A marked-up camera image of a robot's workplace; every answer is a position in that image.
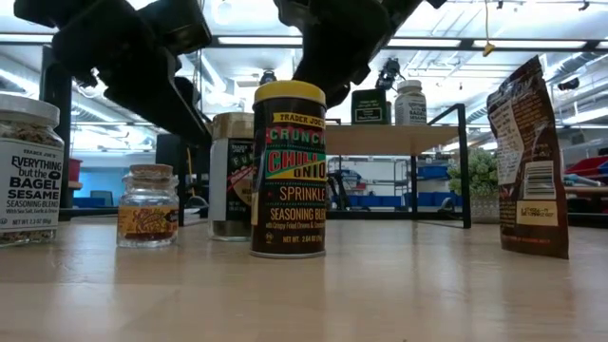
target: white lid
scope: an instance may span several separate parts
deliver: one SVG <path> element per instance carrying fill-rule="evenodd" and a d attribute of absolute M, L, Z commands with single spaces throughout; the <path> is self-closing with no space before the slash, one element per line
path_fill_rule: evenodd
<path fill-rule="evenodd" d="M 0 119 L 8 113 L 30 115 L 53 127 L 59 125 L 59 108 L 56 106 L 23 96 L 0 94 Z"/>
<path fill-rule="evenodd" d="M 399 85 L 397 85 L 397 91 L 408 87 L 408 86 L 415 86 L 415 87 L 419 87 L 422 89 L 422 82 L 418 81 L 418 80 L 406 80 L 403 82 L 400 82 Z"/>

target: potted plant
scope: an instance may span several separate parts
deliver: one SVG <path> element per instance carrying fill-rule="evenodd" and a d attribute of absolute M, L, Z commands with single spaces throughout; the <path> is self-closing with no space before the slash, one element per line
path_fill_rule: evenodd
<path fill-rule="evenodd" d="M 475 223 L 497 223 L 500 217 L 498 196 L 498 164 L 496 155 L 481 148 L 468 151 L 468 187 L 471 202 L 471 220 Z M 447 170 L 449 189 L 462 195 L 459 165 Z"/>

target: glass jar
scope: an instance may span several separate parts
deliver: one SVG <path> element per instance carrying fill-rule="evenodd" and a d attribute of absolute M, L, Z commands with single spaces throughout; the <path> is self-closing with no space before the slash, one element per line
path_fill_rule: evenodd
<path fill-rule="evenodd" d="M 209 237 L 248 241 L 254 180 L 254 114 L 222 113 L 213 118 L 209 172 Z"/>
<path fill-rule="evenodd" d="M 116 243 L 119 247 L 153 248 L 173 243 L 178 235 L 180 200 L 173 167 L 131 165 L 118 209 Z"/>
<path fill-rule="evenodd" d="M 0 247 L 51 242 L 59 221 L 64 142 L 59 109 L 0 94 Z"/>

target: seasoning jar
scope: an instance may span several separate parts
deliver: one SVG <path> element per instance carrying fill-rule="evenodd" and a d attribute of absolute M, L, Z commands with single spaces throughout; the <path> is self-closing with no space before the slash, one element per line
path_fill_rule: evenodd
<path fill-rule="evenodd" d="M 56 106 L 0 94 L 0 247 L 55 239 L 64 167 L 58 124 Z"/>
<path fill-rule="evenodd" d="M 422 83 L 407 80 L 397 86 L 395 125 L 427 125 L 427 98 Z"/>
<path fill-rule="evenodd" d="M 173 167 L 162 164 L 131 165 L 118 209 L 119 247 L 153 248 L 173 243 L 178 235 L 180 200 Z"/>
<path fill-rule="evenodd" d="M 251 237 L 254 179 L 254 114 L 222 113 L 213 118 L 209 175 L 209 237 L 247 241 Z"/>
<path fill-rule="evenodd" d="M 255 98 L 251 255 L 324 256 L 325 93 L 276 81 L 259 87 Z"/>

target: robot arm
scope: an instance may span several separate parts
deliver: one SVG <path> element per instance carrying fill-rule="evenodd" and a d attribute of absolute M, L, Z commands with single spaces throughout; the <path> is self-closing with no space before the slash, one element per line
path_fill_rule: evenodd
<path fill-rule="evenodd" d="M 275 0 L 279 19 L 303 34 L 294 79 L 319 86 L 339 105 L 370 73 L 368 63 L 423 0 Z M 428 0 L 438 8 L 446 0 Z M 16 0 L 17 17 L 58 28 L 55 58 L 84 86 L 190 142 L 210 139 L 192 84 L 175 78 L 180 54 L 211 43 L 197 0 L 158 0 L 134 10 L 126 0 Z"/>

